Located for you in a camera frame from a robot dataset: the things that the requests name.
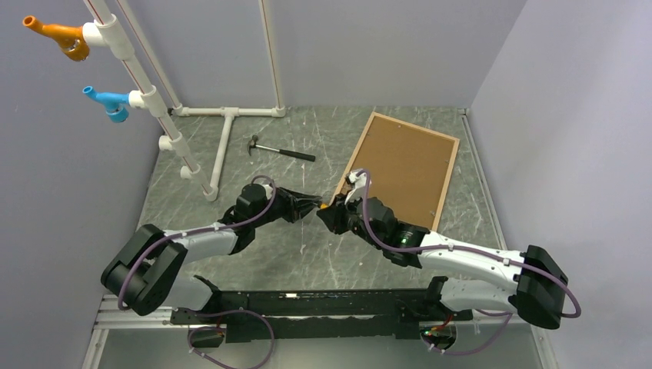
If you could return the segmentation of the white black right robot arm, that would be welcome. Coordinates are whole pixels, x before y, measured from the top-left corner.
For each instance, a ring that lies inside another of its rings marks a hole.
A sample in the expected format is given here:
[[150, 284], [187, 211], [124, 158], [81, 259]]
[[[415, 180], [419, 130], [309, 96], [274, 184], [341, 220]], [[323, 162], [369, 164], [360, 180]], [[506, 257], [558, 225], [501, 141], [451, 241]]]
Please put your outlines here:
[[459, 274], [461, 279], [434, 278], [423, 300], [433, 319], [471, 309], [503, 311], [556, 330], [570, 316], [563, 311], [567, 275], [544, 248], [529, 245], [519, 252], [454, 240], [398, 220], [377, 198], [347, 201], [339, 194], [317, 216], [330, 232], [357, 235], [393, 264]]

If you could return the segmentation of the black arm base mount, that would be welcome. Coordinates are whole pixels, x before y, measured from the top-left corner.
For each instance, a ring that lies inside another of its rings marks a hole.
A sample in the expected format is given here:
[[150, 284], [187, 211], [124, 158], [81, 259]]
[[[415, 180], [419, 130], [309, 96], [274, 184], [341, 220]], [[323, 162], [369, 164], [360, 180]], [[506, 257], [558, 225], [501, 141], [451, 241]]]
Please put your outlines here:
[[427, 326], [470, 321], [423, 288], [323, 291], [222, 291], [198, 313], [180, 307], [174, 325], [219, 326], [228, 343], [277, 339], [393, 337], [417, 340]]

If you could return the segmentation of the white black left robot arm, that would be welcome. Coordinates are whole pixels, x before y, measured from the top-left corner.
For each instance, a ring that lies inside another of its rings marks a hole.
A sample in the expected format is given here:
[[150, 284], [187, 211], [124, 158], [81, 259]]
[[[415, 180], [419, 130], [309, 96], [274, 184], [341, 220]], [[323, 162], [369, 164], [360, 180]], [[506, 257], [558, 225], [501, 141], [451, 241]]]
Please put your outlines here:
[[183, 231], [144, 224], [101, 274], [101, 284], [118, 297], [121, 310], [145, 316], [163, 305], [189, 307], [203, 323], [221, 312], [218, 288], [203, 277], [183, 281], [182, 266], [243, 251], [258, 227], [282, 219], [295, 223], [318, 208], [321, 197], [273, 184], [250, 183], [221, 219]]

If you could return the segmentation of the wooden picture frame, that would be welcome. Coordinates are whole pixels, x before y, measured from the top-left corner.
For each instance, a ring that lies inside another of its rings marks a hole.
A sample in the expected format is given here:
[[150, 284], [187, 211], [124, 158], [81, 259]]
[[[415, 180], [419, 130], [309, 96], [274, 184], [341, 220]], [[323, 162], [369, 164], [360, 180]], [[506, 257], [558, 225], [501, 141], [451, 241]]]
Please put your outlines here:
[[459, 144], [453, 136], [373, 112], [344, 172], [368, 170], [371, 197], [399, 220], [435, 231]]

